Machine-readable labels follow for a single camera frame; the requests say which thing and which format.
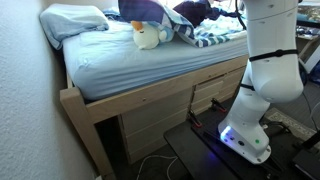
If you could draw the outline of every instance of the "wall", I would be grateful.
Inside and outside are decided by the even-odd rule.
[[[0,3],[0,179],[93,179],[92,161],[59,102],[62,63],[39,23],[48,2]]]
[[[48,0],[48,3],[94,5],[101,10],[112,6],[118,7],[118,0]]]

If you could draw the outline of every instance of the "mattress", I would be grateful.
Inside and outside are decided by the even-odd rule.
[[[178,35],[151,50],[139,50],[128,23],[63,40],[67,72],[87,100],[99,100],[248,54],[246,36],[199,48]]]

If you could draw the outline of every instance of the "white robot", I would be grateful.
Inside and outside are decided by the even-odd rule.
[[[271,154],[259,124],[270,103],[300,96],[295,42],[298,0],[243,0],[247,12],[249,60],[239,93],[219,124],[221,141],[253,164]]]

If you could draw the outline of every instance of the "bed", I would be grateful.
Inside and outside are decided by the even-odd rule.
[[[134,163],[166,144],[163,132],[185,121],[190,109],[198,114],[212,98],[231,98],[248,50],[245,34],[204,48],[175,35],[139,50],[128,23],[109,20],[104,27],[68,35],[56,47],[63,49],[68,80],[60,101],[99,173],[113,179],[96,124],[118,119],[128,162]]]

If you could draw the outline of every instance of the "stuffed animal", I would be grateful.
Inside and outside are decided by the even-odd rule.
[[[155,23],[131,21],[131,25],[133,40],[139,49],[153,49],[159,43],[171,41],[174,35],[172,29]]]

